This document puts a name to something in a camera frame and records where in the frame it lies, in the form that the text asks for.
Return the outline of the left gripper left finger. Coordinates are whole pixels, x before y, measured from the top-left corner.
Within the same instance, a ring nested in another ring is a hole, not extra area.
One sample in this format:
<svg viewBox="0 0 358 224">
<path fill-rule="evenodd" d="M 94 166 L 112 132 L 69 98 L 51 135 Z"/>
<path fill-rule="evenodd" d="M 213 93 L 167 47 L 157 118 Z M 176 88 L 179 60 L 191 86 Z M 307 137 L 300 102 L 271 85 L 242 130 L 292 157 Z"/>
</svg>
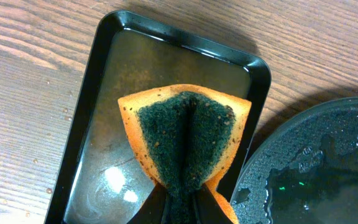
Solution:
<svg viewBox="0 0 358 224">
<path fill-rule="evenodd" d="M 166 188 L 156 184 L 139 211 L 127 224 L 162 224 L 165 222 L 165 208 L 169 202 Z"/>
</svg>

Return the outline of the orange green scrub sponge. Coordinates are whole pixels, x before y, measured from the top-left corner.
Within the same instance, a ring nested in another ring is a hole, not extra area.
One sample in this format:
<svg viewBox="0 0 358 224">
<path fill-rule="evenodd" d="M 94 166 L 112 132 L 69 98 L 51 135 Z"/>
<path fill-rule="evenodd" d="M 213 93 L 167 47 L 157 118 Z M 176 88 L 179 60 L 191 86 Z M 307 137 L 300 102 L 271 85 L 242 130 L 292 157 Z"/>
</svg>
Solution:
<svg viewBox="0 0 358 224">
<path fill-rule="evenodd" d="M 208 190 L 223 220 L 237 223 L 218 191 L 240 146 L 251 102 L 178 84 L 118 99 L 127 139 L 145 174 L 168 194 L 168 222 L 196 223 L 193 197 Z"/>
</svg>

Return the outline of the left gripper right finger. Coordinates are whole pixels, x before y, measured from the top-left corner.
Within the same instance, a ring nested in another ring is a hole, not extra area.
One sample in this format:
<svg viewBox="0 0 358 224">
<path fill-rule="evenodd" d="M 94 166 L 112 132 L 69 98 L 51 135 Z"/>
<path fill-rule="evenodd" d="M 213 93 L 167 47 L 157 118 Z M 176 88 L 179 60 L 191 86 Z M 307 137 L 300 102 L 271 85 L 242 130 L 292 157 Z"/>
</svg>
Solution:
<svg viewBox="0 0 358 224">
<path fill-rule="evenodd" d="M 194 211 L 197 224 L 232 224 L 205 184 L 194 192 Z"/>
</svg>

